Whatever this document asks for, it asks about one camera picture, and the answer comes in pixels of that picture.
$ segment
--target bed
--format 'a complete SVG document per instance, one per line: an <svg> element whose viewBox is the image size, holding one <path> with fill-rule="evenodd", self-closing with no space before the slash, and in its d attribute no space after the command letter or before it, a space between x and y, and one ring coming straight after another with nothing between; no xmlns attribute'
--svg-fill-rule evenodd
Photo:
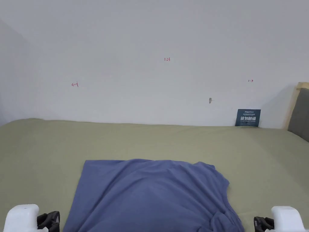
<svg viewBox="0 0 309 232"><path fill-rule="evenodd" d="M0 127L0 231L7 212L37 204L68 217L85 160L179 160L215 165L246 231L275 205L309 227L309 84L299 83L285 129L22 119Z"/></svg>

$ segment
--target white wall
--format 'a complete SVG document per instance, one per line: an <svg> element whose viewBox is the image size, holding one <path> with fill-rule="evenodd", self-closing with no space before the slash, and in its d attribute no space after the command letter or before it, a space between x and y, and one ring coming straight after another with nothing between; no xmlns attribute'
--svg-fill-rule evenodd
<svg viewBox="0 0 309 232"><path fill-rule="evenodd" d="M307 0L3 0L0 18L33 54L18 61L32 65L25 75L0 70L0 117L232 126L237 109L251 108L262 109L260 126L280 128L293 87L309 81L308 8Z"/></svg>

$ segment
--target mattress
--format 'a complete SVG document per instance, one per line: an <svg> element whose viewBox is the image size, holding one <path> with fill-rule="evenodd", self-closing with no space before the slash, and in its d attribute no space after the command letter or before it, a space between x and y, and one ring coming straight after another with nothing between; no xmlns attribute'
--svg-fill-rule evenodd
<svg viewBox="0 0 309 232"><path fill-rule="evenodd" d="M0 231L18 204L60 211L62 230L85 160L133 158L215 165L246 231L275 205L296 208L309 228L309 142L292 132L24 119L0 127Z"/></svg>

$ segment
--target dark blue sign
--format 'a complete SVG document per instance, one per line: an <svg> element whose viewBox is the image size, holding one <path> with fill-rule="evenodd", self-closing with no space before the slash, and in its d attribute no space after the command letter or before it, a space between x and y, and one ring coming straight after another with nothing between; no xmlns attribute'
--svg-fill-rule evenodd
<svg viewBox="0 0 309 232"><path fill-rule="evenodd" d="M235 126L258 127L261 110L238 109Z"/></svg>

